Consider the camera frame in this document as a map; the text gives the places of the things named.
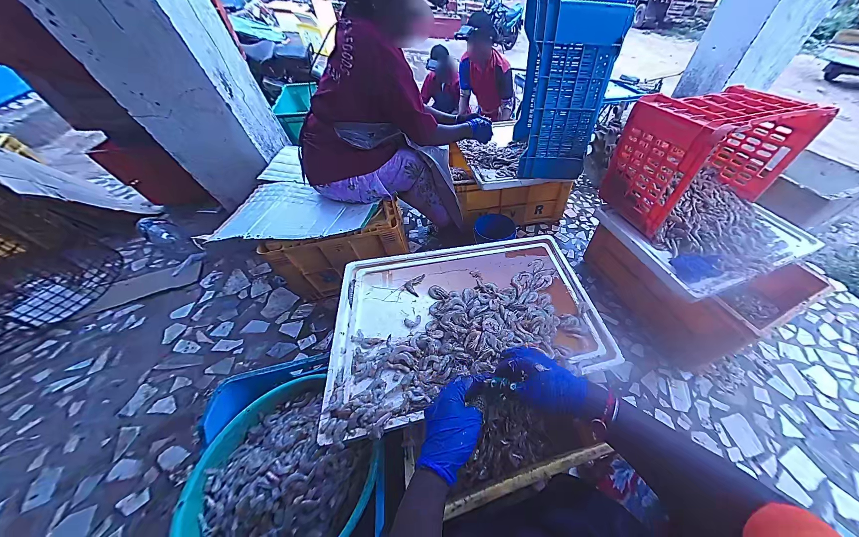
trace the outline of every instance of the motorcycle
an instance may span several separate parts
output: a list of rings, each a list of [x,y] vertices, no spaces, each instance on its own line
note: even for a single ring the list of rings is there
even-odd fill
[[[483,13],[493,19],[496,36],[495,44],[501,45],[506,51],[510,51],[517,41],[519,32],[522,31],[522,15],[524,7],[521,3],[506,6],[502,0],[486,0],[483,4]],[[456,39],[466,40],[472,32],[470,26],[464,26],[456,33]]]

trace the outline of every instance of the green crate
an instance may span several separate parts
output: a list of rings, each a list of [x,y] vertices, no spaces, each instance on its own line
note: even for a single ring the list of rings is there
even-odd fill
[[[295,144],[300,144],[301,129],[304,128],[307,112],[310,112],[310,98],[316,91],[315,82],[287,84],[274,103],[274,116],[277,116],[287,137]]]

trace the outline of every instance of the stacked crates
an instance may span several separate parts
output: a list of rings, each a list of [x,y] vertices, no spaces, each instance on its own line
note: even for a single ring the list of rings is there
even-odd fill
[[[634,3],[529,0],[529,65],[514,138],[528,137],[519,177],[581,174]]]

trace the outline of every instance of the hand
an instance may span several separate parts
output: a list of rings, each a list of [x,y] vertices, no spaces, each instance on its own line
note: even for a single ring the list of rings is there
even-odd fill
[[[423,410],[427,437],[416,467],[433,470],[449,486],[456,483],[456,472],[475,451],[483,426],[483,413],[466,404],[466,392],[471,385],[472,377],[460,376]]]
[[[467,121],[472,127],[472,140],[489,143],[493,139],[493,123],[484,117],[474,117]]]
[[[495,375],[514,380],[513,392],[543,412],[584,418],[605,413],[607,390],[575,376],[539,349],[515,347],[503,351]]]
[[[459,125],[460,123],[468,123],[470,119],[476,118],[483,118],[483,116],[480,116],[478,114],[470,114],[468,112],[466,114],[460,114],[459,116],[456,116],[456,124]]]

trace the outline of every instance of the floral pants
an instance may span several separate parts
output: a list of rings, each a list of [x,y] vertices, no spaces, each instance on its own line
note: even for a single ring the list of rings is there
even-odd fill
[[[410,147],[398,150],[392,159],[373,173],[314,188],[325,198],[349,203],[372,203],[395,195],[423,213],[437,227],[452,224],[436,193],[430,167]]]

